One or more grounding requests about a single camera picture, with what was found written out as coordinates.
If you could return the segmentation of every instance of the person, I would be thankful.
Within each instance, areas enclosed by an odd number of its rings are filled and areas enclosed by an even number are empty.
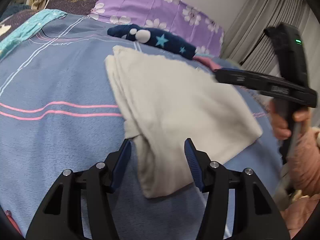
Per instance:
[[[288,123],[276,112],[273,100],[269,103],[271,126],[275,137],[286,140],[291,136]],[[284,218],[291,238],[307,222],[320,199],[320,150],[317,145],[319,129],[310,127],[311,113],[303,108],[293,114],[295,122],[301,122],[301,133],[294,154],[287,158],[289,175],[296,190],[302,196],[284,211]]]

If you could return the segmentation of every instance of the teal star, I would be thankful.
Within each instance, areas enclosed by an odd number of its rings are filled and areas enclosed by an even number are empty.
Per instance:
[[[186,52],[186,49],[185,49],[184,47],[181,47],[181,48],[180,48],[180,53],[183,54],[183,53],[185,53],[185,52]]]
[[[164,38],[164,34],[162,34],[161,37],[156,36],[156,39],[157,39],[157,41],[158,41],[158,42],[156,43],[156,46],[161,45],[162,48],[164,47],[164,44],[169,41],[169,40],[167,40],[166,38]]]

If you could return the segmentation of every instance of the gray curtain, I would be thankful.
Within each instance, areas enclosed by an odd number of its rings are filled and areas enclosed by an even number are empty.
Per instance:
[[[309,12],[305,0],[248,0],[225,34],[222,58],[238,62],[245,70],[277,75],[277,59],[263,30],[279,22],[304,30]]]

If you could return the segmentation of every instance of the pink sweater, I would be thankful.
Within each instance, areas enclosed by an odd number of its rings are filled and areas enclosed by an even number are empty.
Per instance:
[[[288,164],[295,189],[301,189],[303,195],[310,196],[300,198],[281,212],[293,238],[309,219],[320,199],[320,150],[311,128],[299,140],[294,155],[288,158]]]

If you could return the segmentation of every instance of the navy cloth with stars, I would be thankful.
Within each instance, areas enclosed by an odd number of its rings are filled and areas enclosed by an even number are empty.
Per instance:
[[[196,51],[195,46],[179,36],[160,29],[142,28],[136,24],[118,25],[109,28],[108,35],[130,41],[139,41],[149,46],[180,54],[187,59],[192,59]]]

